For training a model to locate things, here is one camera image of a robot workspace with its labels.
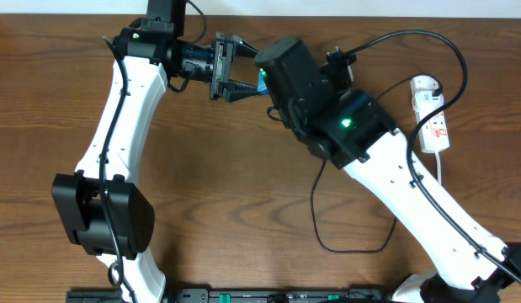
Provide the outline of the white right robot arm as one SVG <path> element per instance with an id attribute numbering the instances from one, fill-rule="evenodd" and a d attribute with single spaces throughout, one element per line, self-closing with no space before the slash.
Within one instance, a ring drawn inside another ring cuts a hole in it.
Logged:
<path id="1" fill-rule="evenodd" d="M 392 302 L 497 302 L 521 283 L 521 243 L 479 225 L 423 166 L 395 121 L 353 88 L 353 50 L 318 66 L 304 42 L 289 37 L 259 51 L 255 65 L 285 126 L 310 153 L 364 185 L 418 240 L 434 264 L 385 296 Z"/>

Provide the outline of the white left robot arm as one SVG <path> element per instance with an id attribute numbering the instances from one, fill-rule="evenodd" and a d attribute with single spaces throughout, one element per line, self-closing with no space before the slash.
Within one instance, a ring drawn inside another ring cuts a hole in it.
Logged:
<path id="1" fill-rule="evenodd" d="M 233 60 L 257 49 L 218 34 L 208 46 L 183 40 L 181 26 L 137 19 L 107 40 L 113 80 L 98 128 L 71 174 L 57 174 L 51 195 L 69 241 L 107 269 L 110 290 L 71 290 L 69 302 L 170 302 L 173 292 L 150 242 L 155 210 L 139 189 L 141 157 L 171 79 L 200 81 L 213 99 L 234 102 L 257 88 L 231 79 Z"/>

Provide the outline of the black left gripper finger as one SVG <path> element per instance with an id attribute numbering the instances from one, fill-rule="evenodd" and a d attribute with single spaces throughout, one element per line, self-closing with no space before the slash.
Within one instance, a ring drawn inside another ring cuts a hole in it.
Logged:
<path id="1" fill-rule="evenodd" d="M 259 53 L 259 50 L 256 47 L 249 44 L 238 35 L 233 35 L 232 41 L 234 42 L 235 56 L 254 58 L 257 55 L 257 53 Z"/>
<path id="2" fill-rule="evenodd" d="M 258 88 L 251 84 L 229 80 L 223 83 L 223 97 L 227 103 L 259 95 Z"/>

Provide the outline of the blue Galaxy smartphone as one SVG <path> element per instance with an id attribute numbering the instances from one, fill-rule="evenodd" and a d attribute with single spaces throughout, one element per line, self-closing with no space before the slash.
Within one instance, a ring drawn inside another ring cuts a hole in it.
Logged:
<path id="1" fill-rule="evenodd" d="M 260 69 L 258 72 L 258 85 L 257 92 L 259 95 L 268 94 L 268 87 L 266 85 L 267 74 L 263 69 Z"/>

